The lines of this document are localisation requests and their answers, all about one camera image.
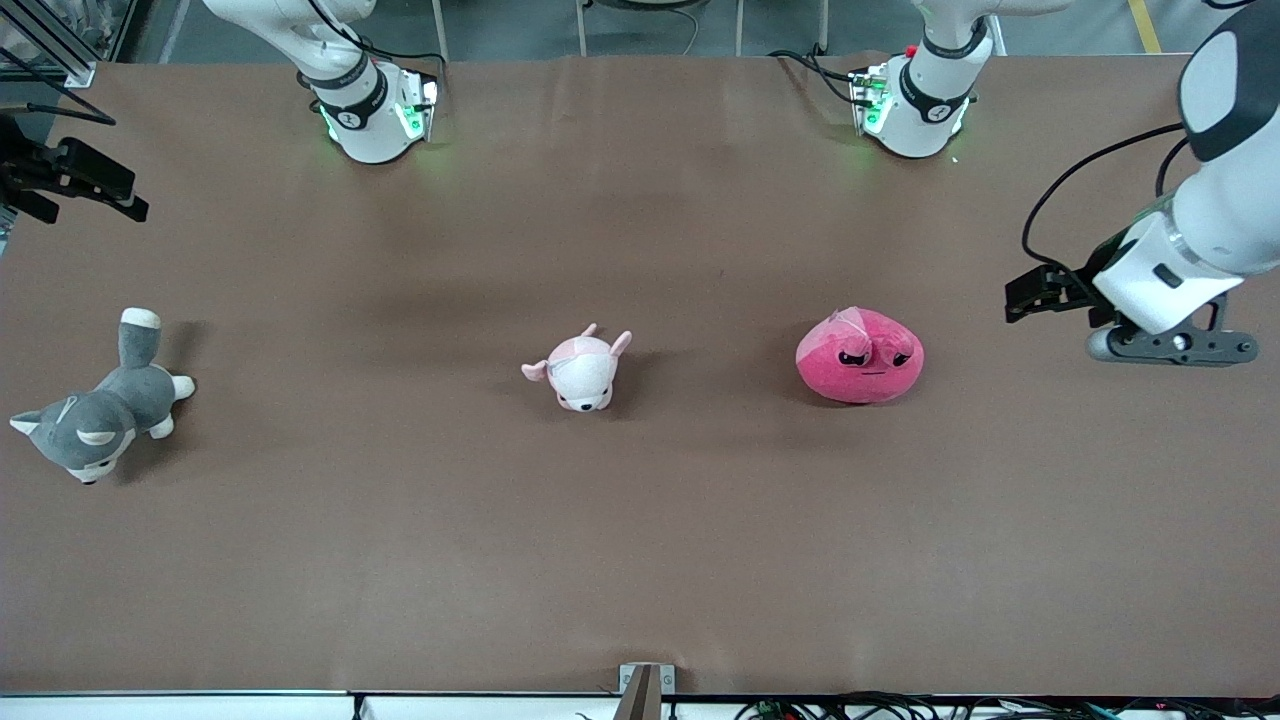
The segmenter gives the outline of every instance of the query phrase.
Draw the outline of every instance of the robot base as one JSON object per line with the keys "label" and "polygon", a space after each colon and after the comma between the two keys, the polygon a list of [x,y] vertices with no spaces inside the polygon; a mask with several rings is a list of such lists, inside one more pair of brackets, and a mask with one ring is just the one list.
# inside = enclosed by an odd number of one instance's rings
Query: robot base
{"label": "robot base", "polygon": [[435,117],[434,81],[424,81],[419,73],[392,63],[378,63],[378,70],[387,77],[390,90],[365,127],[348,128],[342,122],[342,113],[330,118],[324,109],[320,110],[330,140],[357,163],[380,164],[399,158],[415,142],[430,138]]}
{"label": "robot base", "polygon": [[904,158],[928,158],[942,150],[951,136],[960,132],[961,119],[969,109],[965,100],[951,117],[941,123],[927,123],[920,113],[902,99],[899,83],[908,59],[902,55],[888,63],[873,65],[865,73],[850,76],[850,97],[870,102],[869,108],[854,105],[854,127],[869,135],[886,150]]}

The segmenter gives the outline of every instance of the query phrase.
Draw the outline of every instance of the white robotic arm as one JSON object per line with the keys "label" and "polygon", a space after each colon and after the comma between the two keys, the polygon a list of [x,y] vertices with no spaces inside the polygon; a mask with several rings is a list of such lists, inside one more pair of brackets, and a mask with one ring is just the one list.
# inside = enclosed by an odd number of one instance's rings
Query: white robotic arm
{"label": "white robotic arm", "polygon": [[[205,0],[284,53],[320,99],[329,137],[352,159],[385,163],[430,131],[435,81],[375,59],[346,23],[367,18],[376,0]],[[329,22],[319,12],[329,15]]]}
{"label": "white robotic arm", "polygon": [[924,15],[913,56],[899,55],[854,77],[859,131],[905,158],[927,158],[960,131],[973,83],[991,58],[987,15],[1039,15],[1073,0],[911,0]]}
{"label": "white robotic arm", "polygon": [[[1094,327],[1111,325],[1089,338],[1098,360],[1221,366],[1257,356],[1252,337],[1222,325],[1226,292],[1280,265],[1277,33],[1280,3],[1253,3],[1201,45],[1178,86],[1199,170],[1094,250],[1074,272],[1088,287],[1051,265],[1009,283],[1009,322],[1091,306]],[[1212,318],[1197,327],[1189,318],[1206,305]]]}

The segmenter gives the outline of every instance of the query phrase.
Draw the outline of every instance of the plush toy leg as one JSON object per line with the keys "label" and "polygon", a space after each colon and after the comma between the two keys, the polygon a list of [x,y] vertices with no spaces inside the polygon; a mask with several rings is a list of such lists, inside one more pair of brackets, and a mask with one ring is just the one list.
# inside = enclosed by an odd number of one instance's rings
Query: plush toy leg
{"label": "plush toy leg", "polygon": [[160,420],[159,425],[147,430],[147,434],[155,439],[169,437],[170,433],[173,433],[173,415],[166,416],[164,420]]}
{"label": "plush toy leg", "polygon": [[173,377],[174,400],[187,400],[196,392],[196,380],[187,375]]}

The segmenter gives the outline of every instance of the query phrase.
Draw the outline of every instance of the stuffed animal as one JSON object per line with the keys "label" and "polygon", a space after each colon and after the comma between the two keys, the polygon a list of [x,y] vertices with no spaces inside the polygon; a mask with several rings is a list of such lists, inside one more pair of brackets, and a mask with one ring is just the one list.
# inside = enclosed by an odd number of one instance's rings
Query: stuffed animal
{"label": "stuffed animal", "polygon": [[837,310],[796,347],[806,386],[838,402],[884,402],[915,384],[924,346],[901,323],[861,307]]}
{"label": "stuffed animal", "polygon": [[520,369],[535,383],[548,380],[566,410],[604,410],[613,400],[613,374],[618,372],[622,351],[631,345],[631,333],[620,334],[613,346],[594,334],[591,323],[582,334],[557,345],[547,360]]}
{"label": "stuffed animal", "polygon": [[40,452],[84,484],[115,468],[133,438],[159,439],[173,432],[169,409],[191,397],[196,382],[151,364],[160,347],[160,318],[129,307],[120,315],[120,366],[92,392],[77,392],[44,410],[14,415],[9,424]]}

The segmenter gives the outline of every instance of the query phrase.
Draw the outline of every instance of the pink round plush toy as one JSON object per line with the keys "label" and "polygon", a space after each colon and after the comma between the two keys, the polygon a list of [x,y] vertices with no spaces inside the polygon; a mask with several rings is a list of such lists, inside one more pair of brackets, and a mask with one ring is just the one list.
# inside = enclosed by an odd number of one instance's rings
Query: pink round plush toy
{"label": "pink round plush toy", "polygon": [[838,402],[884,402],[915,384],[924,368],[920,338],[901,323],[861,307],[837,310],[796,347],[806,386]]}

